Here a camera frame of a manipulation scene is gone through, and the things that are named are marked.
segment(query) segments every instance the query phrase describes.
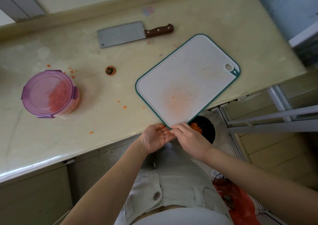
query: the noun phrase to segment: knife handle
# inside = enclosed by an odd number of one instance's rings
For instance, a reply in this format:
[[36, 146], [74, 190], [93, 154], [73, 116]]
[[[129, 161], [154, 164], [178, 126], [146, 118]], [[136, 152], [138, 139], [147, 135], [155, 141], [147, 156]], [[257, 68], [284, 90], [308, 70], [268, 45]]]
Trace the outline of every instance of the knife handle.
[[151, 30], [145, 29], [145, 36], [146, 38], [152, 38], [163, 34], [169, 34], [172, 33], [174, 29], [175, 28], [172, 24], [168, 24], [167, 26], [158, 27]]

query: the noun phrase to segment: hand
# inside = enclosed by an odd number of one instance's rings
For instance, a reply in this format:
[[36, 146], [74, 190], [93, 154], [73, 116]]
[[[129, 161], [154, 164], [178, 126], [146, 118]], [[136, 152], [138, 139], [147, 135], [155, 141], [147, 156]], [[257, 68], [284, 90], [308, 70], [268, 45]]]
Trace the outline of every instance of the hand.
[[193, 158], [205, 163], [205, 157], [212, 145], [199, 132], [193, 130], [187, 123], [171, 126], [170, 133], [174, 134], [182, 146]]
[[176, 137], [171, 134], [169, 129], [163, 124], [154, 124], [148, 126], [139, 137], [148, 154], [159, 150], [164, 146], [164, 144], [174, 138]]

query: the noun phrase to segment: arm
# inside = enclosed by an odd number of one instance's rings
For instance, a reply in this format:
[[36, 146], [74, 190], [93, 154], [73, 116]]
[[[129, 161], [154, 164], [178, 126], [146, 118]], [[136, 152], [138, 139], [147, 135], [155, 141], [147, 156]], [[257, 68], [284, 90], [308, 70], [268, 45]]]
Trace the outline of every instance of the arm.
[[168, 128], [148, 126], [118, 162], [78, 201], [61, 225], [114, 224], [149, 153], [173, 139]]
[[213, 148], [186, 123], [172, 128], [170, 132], [186, 152], [228, 177], [288, 224], [318, 224], [317, 192]]

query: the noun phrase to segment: cutting board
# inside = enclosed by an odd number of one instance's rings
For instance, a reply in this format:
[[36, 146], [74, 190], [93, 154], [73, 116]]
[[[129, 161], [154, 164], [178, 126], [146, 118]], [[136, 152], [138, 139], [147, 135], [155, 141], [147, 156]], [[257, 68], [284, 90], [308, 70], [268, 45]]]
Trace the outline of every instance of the cutting board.
[[197, 34], [136, 82], [138, 95], [171, 127], [189, 123], [240, 75], [239, 65], [204, 34]]

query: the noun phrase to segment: beige pants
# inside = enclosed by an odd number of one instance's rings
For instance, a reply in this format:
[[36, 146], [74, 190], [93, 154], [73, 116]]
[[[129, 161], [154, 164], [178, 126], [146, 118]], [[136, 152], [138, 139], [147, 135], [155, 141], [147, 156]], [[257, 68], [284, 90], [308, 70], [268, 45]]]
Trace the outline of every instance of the beige pants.
[[202, 207], [230, 219], [208, 175], [176, 139], [145, 159], [115, 225], [129, 225], [143, 213], [171, 205]]

